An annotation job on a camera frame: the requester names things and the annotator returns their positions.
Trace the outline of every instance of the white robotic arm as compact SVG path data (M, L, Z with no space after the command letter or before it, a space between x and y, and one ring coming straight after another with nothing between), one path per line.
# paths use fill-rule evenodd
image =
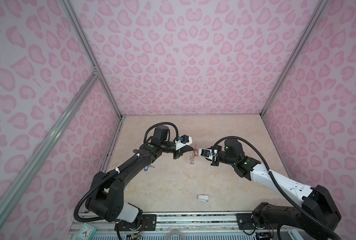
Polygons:
M237 161L232 162L230 160L230 156L226 156L225 155L226 152L224 151L219 151L219 155L218 155L218 150L214 150L214 155L212 154L211 149L199 149L199 152L201 153L201 156L207 158L209 161L212 161L213 157L215 157L215 158L219 158L218 161L215 162L218 163L221 162L221 163L232 165L234 169L238 167L236 166ZM284 190L285 193L299 206L301 206L303 202L302 198L309 196L310 193L313 191L309 185L301 184L299 182L291 180L290 178L285 177L284 175L281 175L275 171L271 170L271 172L273 173L275 179L277 180L277 183L280 185L282 190ZM269 172L267 171L265 165L263 164L257 164L252 167L252 171L250 172L250 180L260 183L270 188L271 190L275 191L276 193L281 194L276 188L276 186L274 185L272 179L270 178Z

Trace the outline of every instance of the black cable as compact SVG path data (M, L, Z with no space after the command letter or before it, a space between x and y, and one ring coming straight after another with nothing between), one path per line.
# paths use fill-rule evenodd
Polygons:
M255 230L257 229L257 227L256 226L254 226L254 230L251 232L251 233L247 233L247 232L245 232L245 230L243 230L243 223L242 223L242 231L246 234L246 235L249 235L249 236L252 236L254 233L255 233Z
M117 236L118 236L119 240L123 240L122 237L121 237L121 234L119 233L119 227L117 228Z
M126 165L124 165L122 167L120 166L118 168L120 172L125 170L129 166L131 166L138 159L138 156L134 155L134 156L132 156L132 158L134 159L133 161L129 162L128 164L126 164ZM104 185L108 180L110 180L110 178L115 177L116 175L118 175L117 171L114 171L113 173L110 173L109 175L107 175L105 178L100 180L96 185L94 185L92 188L90 188L90 190L79 200L79 202L77 203L77 205L75 206L75 209L74 209L74 218L75 218L75 220L77 220L78 222L92 222L92 221L98 221L98 220L102 220L103 219L101 217L82 218L82 217L79 216L79 209L82 206L82 204L84 203L84 201L87 199L87 197L92 192L94 192L95 189L97 189L100 186Z
M278 240L282 240L282 238L281 238L281 227L282 227L282 225L278 224L278 227L277 227Z
M153 136L150 136L149 138L147 138L146 142L149 142L152 137L153 137Z
M250 142L248 142L247 140L241 138L241 137L236 137L236 136L228 136L228 137L222 137L220 140L218 140L213 147L211 148L211 154L214 155L214 147L216 145L218 145L220 142L222 142L223 140L226 140L228 138L234 138L237 140L240 140L244 143L246 143L249 147L251 147L256 153L257 155L261 158L263 164L265 165L267 171L269 172L270 178L272 179L274 185L276 186L276 188L278 189L278 191L282 194L282 196L291 204L293 205L297 210L299 210L302 214L304 214L312 223L318 225L320 228L322 228L322 230L328 234L329 238L334 239L334 240L341 240L341 237L339 237L337 235L337 233L335 233L333 230L331 230L330 228L328 228L327 226L325 226L325 224L323 224L322 222L320 222L318 219L316 219L315 217L313 217L312 215L310 215L307 211L305 211L304 209L302 209L298 204L296 204L296 202L294 202L281 188L281 186L277 183L277 180L274 178L274 175L272 173L272 171L270 171L269 165L266 162L265 158L262 156L262 154L257 150L257 148L255 148Z
M173 124L173 123L171 123L171 122L160 122L160 123L157 123L157 124L152 125L151 127L149 127L149 128L146 130L145 137L143 138L143 142L144 142L144 143L146 142L147 134L148 134L154 127L157 127L157 126L159 126L159 125L170 125L170 126L174 127L174 129L175 129L175 140L177 141L177 140L179 139L178 128L177 128L177 126L175 126L175 124Z

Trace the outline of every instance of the pink leopard print wall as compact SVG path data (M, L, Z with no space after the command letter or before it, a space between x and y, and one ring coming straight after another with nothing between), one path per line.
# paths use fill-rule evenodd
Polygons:
M91 72L57 0L0 1L0 199Z
M264 121L297 181L325 186L356 240L356 1L333 0Z
M99 83L0 231L0 240L64 239L98 172L117 119Z
M72 0L123 114L260 113L317 0Z

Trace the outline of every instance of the robotic arm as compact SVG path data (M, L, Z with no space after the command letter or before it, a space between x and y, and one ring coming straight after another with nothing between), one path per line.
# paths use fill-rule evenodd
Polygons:
M175 128L176 137L170 141L170 130L165 125ZM152 137L147 134L155 127ZM144 143L130 159L118 168L107 173L98 172L92 181L90 190L79 201L74 210L74 218L80 222L91 222L105 219L108 222L126 221L137 229L142 221L142 210L129 203L123 202L123 190L132 178L146 166L152 164L163 152L172 153L177 159L185 152L193 151L190 147L193 140L187 135L179 137L177 127L171 122L161 122L150 127L145 134ZM85 207L99 217L81 218L78 214L83 202Z
M225 140L224 151L218 145L222 140ZM252 147L264 164L245 156L238 140ZM199 151L201 156L211 161L212 166L219 166L220 162L231 165L238 176L282 194L294 206L283 207L262 202L252 212L251 218L256 228L266 228L268 224L278 224L279 228L287 225L303 229L315 239L340 239L333 230L341 220L341 214L326 188L320 185L313 188L270 170L259 151L240 137L224 137L211 148Z
M170 130L165 125L174 127L176 137L170 141ZM153 136L147 139L153 128ZM225 140L225 148L218 144ZM242 144L248 144L261 158L263 164L249 156L245 156ZM185 152L193 151L190 147L192 138L179 137L177 127L171 122L161 122L151 126L145 133L143 144L130 159L118 168L107 173L97 173L90 190L78 202L74 210L74 218L79 222L106 220L108 222L123 220L130 229L138 229L142 222L142 210L123 202L123 190L132 178L146 166L152 164L163 152L172 153L177 159ZM212 166L219 163L231 165L238 176L261 183L273 191L283 195L293 207L283 207L260 203L252 212L252 222L256 228L266 228L269 224L288 225L305 230L311 237L318 240L340 239L334 233L341 220L329 191L317 185L315 188L293 181L272 171L260 152L248 141L235 136L224 137L209 149L200 149L201 156L211 161ZM98 215L93 218L81 218L80 207L85 207Z

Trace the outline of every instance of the metal base rail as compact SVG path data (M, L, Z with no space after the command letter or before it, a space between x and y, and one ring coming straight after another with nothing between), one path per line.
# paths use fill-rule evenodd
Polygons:
M156 228L155 231L147 231L147 235L155 236L155 234L167 233L172 230L179 230L181 233L185 233L185 236L190 237L192 235L198 235L201 233L207 236L226 236L228 234L237 234L238 236L247 236L242 230L239 230L237 224L236 214L251 213L251 211L244 212L145 212L145 214L156 214ZM80 214L81 217L96 217L94 213ZM106 220L99 220L95 222L89 222L90 225L97 228L95 232L96 239L114 239L110 237L116 237L116 232L114 230L115 223L108 223ZM68 233L68 240L74 240L75 236L78 234L83 223L73 221L71 228ZM283 227L281 231L289 231L295 229L293 227ZM259 230L256 232L267 232L267 229ZM121 234L128 234L132 232L121 232ZM230 240L238 240L239 238L230 238Z

